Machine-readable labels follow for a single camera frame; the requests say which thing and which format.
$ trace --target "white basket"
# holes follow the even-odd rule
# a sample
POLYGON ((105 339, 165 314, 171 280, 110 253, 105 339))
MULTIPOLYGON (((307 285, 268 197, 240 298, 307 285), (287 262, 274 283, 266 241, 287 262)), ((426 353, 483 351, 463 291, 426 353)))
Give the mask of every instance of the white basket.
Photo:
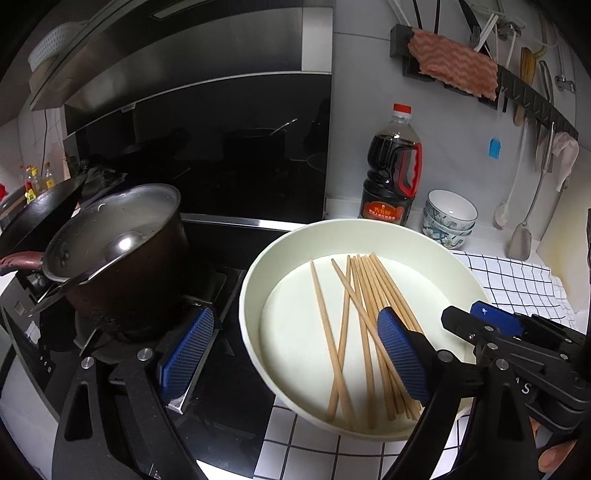
POLYGON ((29 55, 31 71, 34 72, 47 59, 59 55, 85 25, 86 22, 67 22, 45 35, 29 55))

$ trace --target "dark cooking pot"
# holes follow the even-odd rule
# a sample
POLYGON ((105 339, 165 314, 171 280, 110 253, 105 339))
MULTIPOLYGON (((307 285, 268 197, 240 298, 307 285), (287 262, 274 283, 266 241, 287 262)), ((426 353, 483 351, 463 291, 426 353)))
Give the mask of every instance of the dark cooking pot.
POLYGON ((104 197, 71 218, 44 254, 22 252, 0 260, 0 275, 42 270, 60 284, 44 299, 47 305, 65 293, 78 313, 103 330, 165 328, 180 301, 189 255, 179 204, 178 190, 165 184, 104 197))

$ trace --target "white wall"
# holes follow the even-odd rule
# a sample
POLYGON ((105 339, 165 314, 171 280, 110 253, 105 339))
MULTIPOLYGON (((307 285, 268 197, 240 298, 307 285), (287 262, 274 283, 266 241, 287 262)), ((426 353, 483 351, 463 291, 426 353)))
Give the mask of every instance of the white wall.
MULTIPOLYGON (((413 3, 401 0, 402 7, 415 24, 413 3)), ((433 28, 435 0, 418 0, 423 27, 433 28)), ((496 6, 493 0, 490 6, 496 6)), ((519 72, 522 46, 532 51, 541 38, 537 13, 525 0, 505 0, 505 11, 524 19, 527 27, 515 46, 510 69, 519 72)), ((483 25, 487 20, 478 16, 483 25)), ((501 118, 501 158, 488 157, 488 145, 495 125, 496 112, 475 98, 443 88, 440 82, 424 83, 402 77, 401 60, 389 57, 389 32, 397 19, 387 0, 336 0, 333 57, 333 96, 329 167, 327 172, 327 212, 331 199, 345 198, 358 202, 367 171, 366 155, 374 133, 391 116, 394 102, 413 107, 412 125, 423 143, 423 175, 414 207, 421 208, 433 189, 453 190, 470 199, 479 211, 479 222, 490 225, 493 213, 508 195, 515 170, 521 128, 512 121, 514 106, 501 118)), ((456 0, 442 0, 439 33, 467 44, 470 31, 456 0)), ((491 35, 489 42, 494 48, 491 35)), ((566 75, 572 78, 569 50, 564 47, 566 75)), ((499 42, 500 58, 506 59, 509 42, 499 42)), ((558 57, 551 48, 544 59, 554 77, 558 57)), ((534 87, 542 92, 538 69, 534 87)), ((555 105, 574 124, 576 99, 569 92, 554 92, 555 105)), ((523 220, 533 197, 539 174, 534 171, 534 126, 529 139, 511 214, 505 227, 508 235, 523 220)), ((535 238, 541 238, 556 206, 556 172, 546 177, 537 207, 530 220, 535 238)))
POLYGON ((19 167, 22 165, 17 119, 0 127, 0 183, 8 192, 21 186, 19 167))
POLYGON ((56 179, 63 179, 64 158, 60 109, 31 112, 25 105, 18 115, 18 133, 22 161, 25 165, 41 168, 45 142, 45 162, 51 163, 56 179), (45 114, 47 113, 47 136, 45 114))

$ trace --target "power cord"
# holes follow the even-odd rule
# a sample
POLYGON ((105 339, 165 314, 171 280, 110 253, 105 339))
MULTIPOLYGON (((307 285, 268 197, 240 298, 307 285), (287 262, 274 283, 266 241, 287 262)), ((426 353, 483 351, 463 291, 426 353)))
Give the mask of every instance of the power cord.
POLYGON ((45 136, 43 137, 43 156, 41 158, 41 176, 40 179, 43 178, 43 167, 45 166, 45 147, 47 145, 47 110, 43 110, 45 113, 45 136))

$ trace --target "hanging towel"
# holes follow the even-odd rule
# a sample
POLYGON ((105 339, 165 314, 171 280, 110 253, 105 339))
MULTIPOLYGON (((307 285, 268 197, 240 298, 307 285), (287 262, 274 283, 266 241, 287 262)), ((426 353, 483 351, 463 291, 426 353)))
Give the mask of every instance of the hanging towel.
POLYGON ((558 158, 558 184, 556 191, 562 189, 562 184, 573 171, 573 165, 579 156, 579 142, 571 137, 567 132, 556 134, 554 144, 552 145, 552 153, 558 158))
POLYGON ((418 60, 420 73, 471 93, 496 99, 496 62, 469 47, 418 28, 408 43, 418 60))

